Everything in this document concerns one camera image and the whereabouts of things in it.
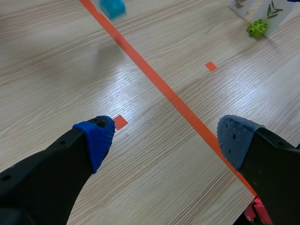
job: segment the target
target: floor marking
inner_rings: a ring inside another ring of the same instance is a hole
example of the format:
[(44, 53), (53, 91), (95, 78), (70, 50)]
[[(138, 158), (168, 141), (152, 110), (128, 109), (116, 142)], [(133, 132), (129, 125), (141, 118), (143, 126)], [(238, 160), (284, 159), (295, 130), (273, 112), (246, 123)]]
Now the floor marking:
[(128, 122), (121, 115), (114, 118), (113, 121), (117, 130), (122, 129), (124, 126), (128, 124)]
[(215, 69), (217, 69), (216, 65), (213, 64), (212, 61), (208, 62), (205, 64), (205, 66), (207, 67), (207, 69), (209, 69), (211, 72), (214, 71)]
[(144, 72), (151, 82), (160, 90), (160, 92), (169, 100), (169, 102), (180, 112), (180, 114), (197, 131), (203, 140), (214, 150), (214, 152), (223, 160), (231, 171), (243, 182), (243, 184), (256, 196), (255, 191), (240, 175), (239, 172), (231, 166), (223, 157), (218, 146), (217, 137), (205, 126), (205, 124), (193, 113), (193, 111), (181, 100), (181, 98), (164, 82), (164, 80), (155, 72), (147, 61), (131, 46), (131, 44), (117, 31), (109, 20), (91, 3), (90, 0), (79, 0), (98, 23), (107, 31), (115, 42), (124, 50), (131, 60)]

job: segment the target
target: black plastic arm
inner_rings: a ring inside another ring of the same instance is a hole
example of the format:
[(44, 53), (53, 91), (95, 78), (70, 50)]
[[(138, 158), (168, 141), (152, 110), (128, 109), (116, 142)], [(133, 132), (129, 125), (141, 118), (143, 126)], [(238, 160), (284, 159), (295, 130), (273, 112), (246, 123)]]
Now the black plastic arm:
[[(89, 122), (99, 127), (106, 123), (102, 118)], [(0, 173), (0, 224), (67, 224), (78, 194), (91, 175), (85, 133), (73, 128), (46, 150)]]
[(300, 224), (300, 151), (259, 128), (239, 172), (264, 204), (273, 224)]

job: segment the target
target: blue cube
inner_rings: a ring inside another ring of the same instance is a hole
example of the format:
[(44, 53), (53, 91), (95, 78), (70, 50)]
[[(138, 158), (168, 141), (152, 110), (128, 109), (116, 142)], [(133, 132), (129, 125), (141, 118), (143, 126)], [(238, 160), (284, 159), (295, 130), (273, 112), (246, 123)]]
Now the blue cube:
[(99, 0), (101, 11), (110, 20), (126, 14), (123, 0)]

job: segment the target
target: toy block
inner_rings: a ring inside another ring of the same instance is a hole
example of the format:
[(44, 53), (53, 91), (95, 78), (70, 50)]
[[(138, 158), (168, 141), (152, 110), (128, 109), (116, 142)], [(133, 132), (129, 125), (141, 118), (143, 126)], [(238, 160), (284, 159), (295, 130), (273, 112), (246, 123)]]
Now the toy block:
[(100, 9), (110, 20), (126, 14), (123, 0), (99, 0)]
[(262, 36), (266, 30), (268, 29), (268, 25), (263, 22), (261, 19), (251, 22), (247, 27), (246, 31), (253, 37), (258, 38)]

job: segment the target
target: orange tape line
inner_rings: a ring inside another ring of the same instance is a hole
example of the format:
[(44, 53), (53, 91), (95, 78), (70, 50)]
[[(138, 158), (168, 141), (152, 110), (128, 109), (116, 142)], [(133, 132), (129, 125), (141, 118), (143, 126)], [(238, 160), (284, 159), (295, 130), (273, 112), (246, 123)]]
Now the orange tape line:
[(131, 44), (115, 29), (109, 20), (97, 11), (90, 0), (79, 0), (90, 14), (99, 22), (99, 24), (112, 36), (115, 42), (124, 50), (132, 61), (144, 72), (160, 92), (170, 101), (170, 103), (180, 112), (180, 114), (197, 131), (204, 141), (215, 151), (223, 162), (232, 170), (232, 172), (243, 182), (243, 184), (256, 195), (255, 191), (247, 183), (240, 173), (235, 171), (230, 163), (223, 157), (218, 146), (216, 136), (202, 123), (202, 121), (193, 113), (193, 111), (181, 100), (181, 98), (164, 82), (164, 80), (155, 72), (147, 61), (131, 46)]

